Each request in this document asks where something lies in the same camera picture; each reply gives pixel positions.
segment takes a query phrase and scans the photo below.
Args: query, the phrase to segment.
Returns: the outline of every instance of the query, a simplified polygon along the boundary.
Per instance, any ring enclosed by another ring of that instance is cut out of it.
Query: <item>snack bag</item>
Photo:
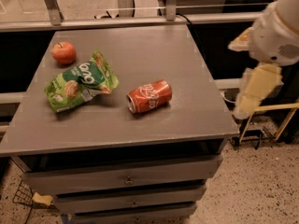
[[[95,95],[109,94],[119,81],[99,50],[91,59],[55,77],[45,88],[50,105],[61,112],[85,102]]]

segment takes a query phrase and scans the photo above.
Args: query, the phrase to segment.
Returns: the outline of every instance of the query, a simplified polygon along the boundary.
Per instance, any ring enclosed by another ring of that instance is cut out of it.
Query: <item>apple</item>
[[[55,44],[51,53],[57,63],[60,64],[73,63],[77,56],[74,46],[66,41]]]

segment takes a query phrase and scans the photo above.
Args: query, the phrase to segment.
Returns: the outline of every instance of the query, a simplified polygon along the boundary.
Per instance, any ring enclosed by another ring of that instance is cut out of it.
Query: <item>table top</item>
[[[61,67],[52,46],[69,41],[78,59]],[[55,76],[100,49],[120,81],[111,94],[55,114],[44,93]],[[126,94],[165,79],[169,105],[133,115]],[[0,156],[173,143],[236,136],[238,129],[186,25],[56,32],[0,144]]]

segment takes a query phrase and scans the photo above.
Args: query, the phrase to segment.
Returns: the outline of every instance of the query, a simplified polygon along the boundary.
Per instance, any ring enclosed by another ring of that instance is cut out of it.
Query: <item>soda can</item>
[[[171,87],[163,79],[140,86],[127,95],[128,106],[133,114],[147,112],[169,102],[171,98]]]

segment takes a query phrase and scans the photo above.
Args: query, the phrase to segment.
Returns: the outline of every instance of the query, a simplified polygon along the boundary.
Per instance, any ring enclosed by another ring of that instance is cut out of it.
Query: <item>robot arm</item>
[[[299,0],[271,3],[229,49],[248,50],[260,62],[243,74],[235,102],[234,116],[246,119],[282,79],[280,66],[299,61]]]

